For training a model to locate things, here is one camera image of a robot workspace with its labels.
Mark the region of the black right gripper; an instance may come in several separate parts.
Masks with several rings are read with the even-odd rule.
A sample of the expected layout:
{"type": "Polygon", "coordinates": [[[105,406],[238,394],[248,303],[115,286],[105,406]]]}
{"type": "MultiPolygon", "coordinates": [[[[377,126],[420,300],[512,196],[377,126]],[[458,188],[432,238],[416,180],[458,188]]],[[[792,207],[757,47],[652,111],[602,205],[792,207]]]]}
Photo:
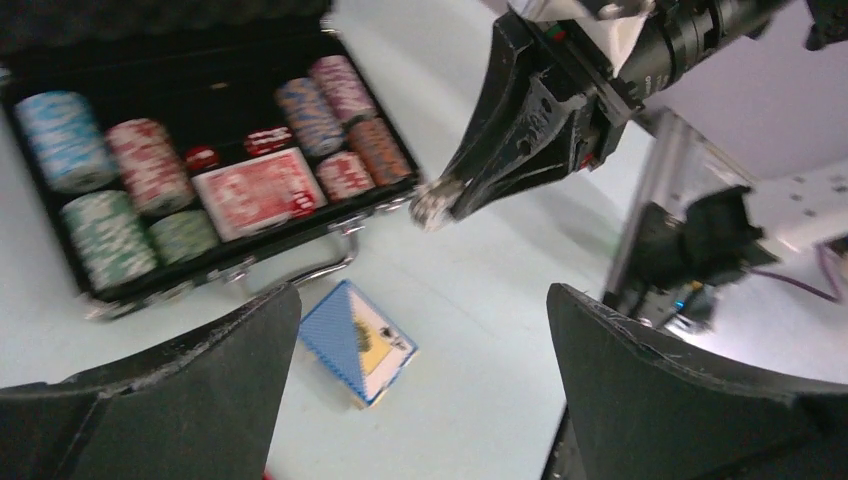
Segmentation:
{"type": "Polygon", "coordinates": [[[600,167],[641,107],[575,20],[500,16],[477,104],[440,176],[465,186],[452,218],[600,167]]]}

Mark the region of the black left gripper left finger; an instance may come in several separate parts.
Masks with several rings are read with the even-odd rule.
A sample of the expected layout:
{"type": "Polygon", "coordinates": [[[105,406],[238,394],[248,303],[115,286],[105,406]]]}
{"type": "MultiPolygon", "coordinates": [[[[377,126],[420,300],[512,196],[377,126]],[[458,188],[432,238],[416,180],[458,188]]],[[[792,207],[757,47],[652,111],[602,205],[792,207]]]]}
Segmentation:
{"type": "Polygon", "coordinates": [[[258,479],[301,318],[284,284],[134,355],[1,392],[5,479],[258,479]]]}

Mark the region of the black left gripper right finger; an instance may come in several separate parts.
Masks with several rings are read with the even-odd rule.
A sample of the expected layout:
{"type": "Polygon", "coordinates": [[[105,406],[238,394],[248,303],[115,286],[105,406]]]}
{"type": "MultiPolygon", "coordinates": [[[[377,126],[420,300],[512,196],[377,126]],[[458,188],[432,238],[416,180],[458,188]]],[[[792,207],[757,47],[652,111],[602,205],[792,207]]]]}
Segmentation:
{"type": "Polygon", "coordinates": [[[847,388],[750,366],[567,284],[547,294],[566,397],[549,479],[843,479],[847,388]]]}

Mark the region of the small grey chip stack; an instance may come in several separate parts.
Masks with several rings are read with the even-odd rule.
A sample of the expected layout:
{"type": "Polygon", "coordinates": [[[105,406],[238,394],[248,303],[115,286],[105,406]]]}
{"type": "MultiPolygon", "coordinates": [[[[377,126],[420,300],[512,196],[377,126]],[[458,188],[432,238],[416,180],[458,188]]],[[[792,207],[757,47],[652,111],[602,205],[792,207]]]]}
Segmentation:
{"type": "Polygon", "coordinates": [[[421,186],[409,212],[413,223],[425,232],[433,232],[454,222],[450,209],[463,193],[464,184],[452,177],[440,177],[421,186]]]}

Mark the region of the blue playing card deck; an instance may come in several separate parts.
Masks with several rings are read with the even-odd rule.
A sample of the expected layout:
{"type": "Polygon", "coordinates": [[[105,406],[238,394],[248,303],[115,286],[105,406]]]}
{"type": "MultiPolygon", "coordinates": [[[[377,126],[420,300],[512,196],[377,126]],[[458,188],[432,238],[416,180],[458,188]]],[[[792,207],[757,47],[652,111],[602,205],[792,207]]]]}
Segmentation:
{"type": "Polygon", "coordinates": [[[303,317],[299,338],[361,409],[379,402],[419,351],[416,342],[348,280],[303,317]]]}

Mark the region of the blue poker chip stack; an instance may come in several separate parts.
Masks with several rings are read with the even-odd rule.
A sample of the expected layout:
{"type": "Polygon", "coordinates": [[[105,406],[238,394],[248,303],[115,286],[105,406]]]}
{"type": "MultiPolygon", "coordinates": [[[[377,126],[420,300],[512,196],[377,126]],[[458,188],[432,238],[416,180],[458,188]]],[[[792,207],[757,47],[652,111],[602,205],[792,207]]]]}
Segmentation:
{"type": "Polygon", "coordinates": [[[71,91],[30,96],[15,114],[51,190],[85,193],[116,180],[110,154],[87,100],[71,91]]]}

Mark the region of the orange brown chip stack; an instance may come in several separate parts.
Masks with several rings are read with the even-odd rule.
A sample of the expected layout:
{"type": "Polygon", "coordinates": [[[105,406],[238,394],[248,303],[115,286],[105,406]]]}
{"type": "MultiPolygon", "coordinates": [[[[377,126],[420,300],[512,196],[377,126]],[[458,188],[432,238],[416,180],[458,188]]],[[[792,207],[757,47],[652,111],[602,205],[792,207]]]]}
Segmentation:
{"type": "Polygon", "coordinates": [[[356,151],[377,186],[388,186],[412,174],[405,155],[382,118],[355,123],[348,133],[356,151]]]}

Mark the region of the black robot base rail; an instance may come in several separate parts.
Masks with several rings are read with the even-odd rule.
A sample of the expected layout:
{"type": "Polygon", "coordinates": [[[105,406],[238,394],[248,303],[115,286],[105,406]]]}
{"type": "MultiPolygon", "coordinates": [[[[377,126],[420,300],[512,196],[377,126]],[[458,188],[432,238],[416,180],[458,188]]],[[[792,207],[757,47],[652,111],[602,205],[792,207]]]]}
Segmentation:
{"type": "Polygon", "coordinates": [[[763,232],[748,220],[745,193],[731,187],[706,196],[676,226],[664,222],[661,207],[649,204],[623,295],[611,305],[598,302],[660,332],[676,314],[691,316],[707,287],[738,279],[743,261],[764,258],[757,246],[763,232]]]}

